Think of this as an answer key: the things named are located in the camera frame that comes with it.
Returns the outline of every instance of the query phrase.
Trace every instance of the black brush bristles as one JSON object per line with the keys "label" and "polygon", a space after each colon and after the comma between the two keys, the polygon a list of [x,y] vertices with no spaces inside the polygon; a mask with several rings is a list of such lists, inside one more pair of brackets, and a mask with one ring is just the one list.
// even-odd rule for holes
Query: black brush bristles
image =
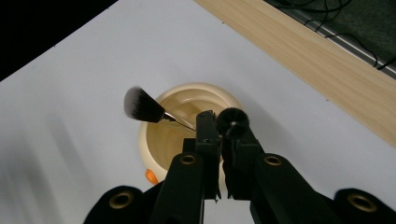
{"label": "black brush bristles", "polygon": [[142,88],[132,87],[124,98],[125,114],[131,119],[157,123],[163,118],[165,109]]}

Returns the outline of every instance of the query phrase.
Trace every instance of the white table surface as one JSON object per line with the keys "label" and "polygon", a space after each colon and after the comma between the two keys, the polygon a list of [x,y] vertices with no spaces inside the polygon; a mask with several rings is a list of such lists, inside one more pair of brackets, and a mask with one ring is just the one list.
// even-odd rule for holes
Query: white table surface
{"label": "white table surface", "polygon": [[[124,94],[197,81],[233,94],[316,191],[396,208],[395,148],[193,1],[120,0],[0,83],[0,223],[82,223],[109,189],[149,189]],[[205,223],[226,221],[253,223],[248,203],[205,202]]]}

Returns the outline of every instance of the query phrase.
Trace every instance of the light wood surface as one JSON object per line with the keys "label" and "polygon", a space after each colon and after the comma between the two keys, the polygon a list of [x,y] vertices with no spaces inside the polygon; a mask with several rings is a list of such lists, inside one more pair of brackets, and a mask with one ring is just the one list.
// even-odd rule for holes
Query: light wood surface
{"label": "light wood surface", "polygon": [[396,80],[262,0],[195,0],[396,147]]}

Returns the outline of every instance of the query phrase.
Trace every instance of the makeup brush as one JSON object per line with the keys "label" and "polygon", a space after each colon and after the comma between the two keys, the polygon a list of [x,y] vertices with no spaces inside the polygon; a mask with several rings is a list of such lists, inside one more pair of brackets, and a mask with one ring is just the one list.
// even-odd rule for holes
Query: makeup brush
{"label": "makeup brush", "polygon": [[195,127],[182,117],[171,114],[158,102],[151,98],[142,88],[132,87],[124,98],[125,114],[131,119],[147,121],[183,128],[185,131],[195,132]]}

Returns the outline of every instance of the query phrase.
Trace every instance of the cream ceramic cup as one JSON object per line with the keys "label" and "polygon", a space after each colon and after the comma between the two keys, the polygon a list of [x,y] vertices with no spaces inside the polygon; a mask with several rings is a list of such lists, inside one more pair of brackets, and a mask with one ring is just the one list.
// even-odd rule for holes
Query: cream ceramic cup
{"label": "cream ceramic cup", "polygon": [[[161,94],[156,101],[166,111],[177,114],[194,125],[196,116],[203,111],[213,110],[218,115],[228,107],[242,109],[230,93],[206,83],[175,86]],[[141,122],[138,136],[140,154],[146,168],[155,174],[158,182],[165,179],[172,159],[182,152],[183,139],[193,137],[195,133],[171,129],[157,123]],[[222,164],[219,167],[219,186],[220,189],[225,189]]]}

